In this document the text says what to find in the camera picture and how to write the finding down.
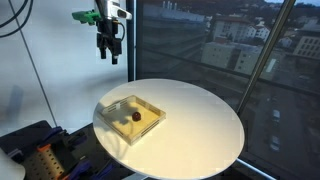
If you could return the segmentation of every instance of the green part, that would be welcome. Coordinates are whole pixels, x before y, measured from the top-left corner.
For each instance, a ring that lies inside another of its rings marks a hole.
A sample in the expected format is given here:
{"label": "green part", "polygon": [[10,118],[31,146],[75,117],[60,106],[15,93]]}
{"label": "green part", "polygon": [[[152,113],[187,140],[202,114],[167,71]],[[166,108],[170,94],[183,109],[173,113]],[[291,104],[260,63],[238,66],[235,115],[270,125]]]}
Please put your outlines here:
{"label": "green part", "polygon": [[101,19],[99,13],[92,11],[79,11],[72,13],[73,19],[80,21],[82,24],[88,23],[89,25],[94,25],[95,21]]}

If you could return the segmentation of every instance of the small red object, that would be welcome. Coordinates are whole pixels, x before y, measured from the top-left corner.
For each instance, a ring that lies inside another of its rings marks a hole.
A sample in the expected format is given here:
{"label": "small red object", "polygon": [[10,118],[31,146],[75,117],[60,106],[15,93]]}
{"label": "small red object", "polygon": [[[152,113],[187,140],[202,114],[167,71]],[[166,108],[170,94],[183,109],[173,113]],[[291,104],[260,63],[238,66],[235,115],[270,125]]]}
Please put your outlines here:
{"label": "small red object", "polygon": [[139,112],[134,112],[132,114],[132,120],[134,121],[140,121],[141,120],[141,114]]}

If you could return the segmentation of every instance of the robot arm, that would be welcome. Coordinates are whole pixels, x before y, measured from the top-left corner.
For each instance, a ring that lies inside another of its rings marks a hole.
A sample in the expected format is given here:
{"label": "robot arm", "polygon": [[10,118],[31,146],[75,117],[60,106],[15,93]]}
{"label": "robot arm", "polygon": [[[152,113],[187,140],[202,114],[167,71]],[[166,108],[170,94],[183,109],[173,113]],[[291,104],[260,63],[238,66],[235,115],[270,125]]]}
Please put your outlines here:
{"label": "robot arm", "polygon": [[95,0],[95,10],[81,11],[72,13],[75,20],[89,25],[97,25],[97,47],[100,50],[101,59],[106,59],[106,49],[112,54],[112,64],[118,63],[118,56],[122,53],[121,42],[124,38],[116,38],[118,26],[122,26],[123,33],[125,29],[118,18],[132,19],[132,15],[121,9],[119,0]]}

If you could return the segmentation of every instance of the sky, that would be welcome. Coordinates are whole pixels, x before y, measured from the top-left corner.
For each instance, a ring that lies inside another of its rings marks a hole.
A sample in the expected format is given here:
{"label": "sky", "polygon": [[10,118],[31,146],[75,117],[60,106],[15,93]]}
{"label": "sky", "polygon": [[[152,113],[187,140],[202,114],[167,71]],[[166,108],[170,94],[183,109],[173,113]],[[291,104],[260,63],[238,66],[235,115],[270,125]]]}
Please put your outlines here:
{"label": "sky", "polygon": [[[284,0],[265,0],[265,1],[282,3]],[[296,0],[296,3],[313,4],[316,6],[320,6],[320,0]]]}

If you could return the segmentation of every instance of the round white table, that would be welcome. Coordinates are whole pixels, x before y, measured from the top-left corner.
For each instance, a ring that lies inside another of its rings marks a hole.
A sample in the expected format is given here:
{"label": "round white table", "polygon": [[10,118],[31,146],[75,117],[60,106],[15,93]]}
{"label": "round white table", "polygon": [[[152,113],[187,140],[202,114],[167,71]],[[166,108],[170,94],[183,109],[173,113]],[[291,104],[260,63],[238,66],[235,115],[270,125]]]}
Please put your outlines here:
{"label": "round white table", "polygon": [[[136,95],[166,112],[166,119],[130,146],[96,112]],[[216,95],[174,80],[129,82],[102,97],[93,117],[101,145],[120,164],[156,179],[203,179],[235,162],[244,144],[237,114]]]}

